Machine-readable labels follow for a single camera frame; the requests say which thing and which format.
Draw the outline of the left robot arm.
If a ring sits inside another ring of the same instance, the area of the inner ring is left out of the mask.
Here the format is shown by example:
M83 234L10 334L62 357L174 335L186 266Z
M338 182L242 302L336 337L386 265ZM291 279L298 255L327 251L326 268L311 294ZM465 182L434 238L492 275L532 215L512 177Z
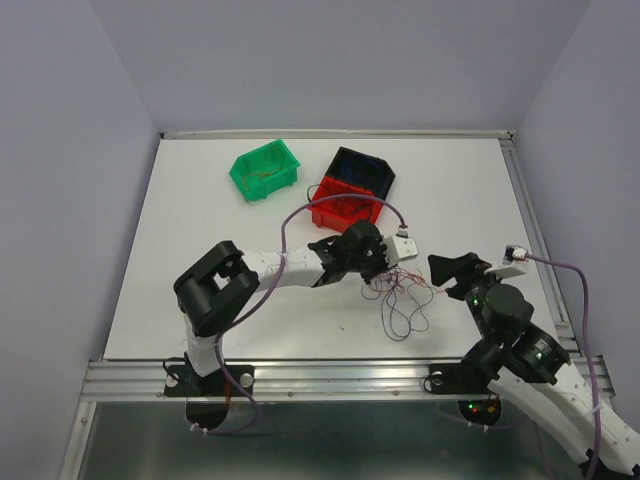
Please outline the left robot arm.
M404 239L385 238L366 220L283 254L243 252L232 241L218 243L173 285L187 328L188 382L202 394L221 386L223 371L214 348L254 294L331 285L348 273L369 283L398 265L397 248L404 245Z

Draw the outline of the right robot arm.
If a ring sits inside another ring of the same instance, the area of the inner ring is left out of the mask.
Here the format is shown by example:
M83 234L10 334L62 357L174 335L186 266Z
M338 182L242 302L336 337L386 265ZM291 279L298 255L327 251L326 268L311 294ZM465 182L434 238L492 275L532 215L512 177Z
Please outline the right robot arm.
M534 324L533 305L506 281L533 257L519 246L506 248L500 266L475 253L428 256L432 283L465 303L480 339L460 363L427 379L507 399L565 447L586 479L636 479L638 432L601 399L596 378L583 376L560 343ZM446 286L449 281L454 284Z

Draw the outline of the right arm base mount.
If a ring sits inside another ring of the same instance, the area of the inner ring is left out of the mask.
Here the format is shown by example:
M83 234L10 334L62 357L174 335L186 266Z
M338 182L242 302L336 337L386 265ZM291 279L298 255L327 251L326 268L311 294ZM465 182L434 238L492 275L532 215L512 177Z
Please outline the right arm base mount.
M459 363L432 364L422 381L434 395L483 395L489 383L498 380L503 361L499 350L469 351Z

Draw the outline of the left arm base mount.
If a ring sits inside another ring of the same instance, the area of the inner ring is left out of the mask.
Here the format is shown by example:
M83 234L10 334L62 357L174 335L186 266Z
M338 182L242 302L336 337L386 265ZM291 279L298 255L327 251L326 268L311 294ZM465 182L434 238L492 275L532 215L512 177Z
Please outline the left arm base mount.
M194 370L187 354L162 361L165 373L163 395L169 398L242 397L240 390L217 369L204 377Z

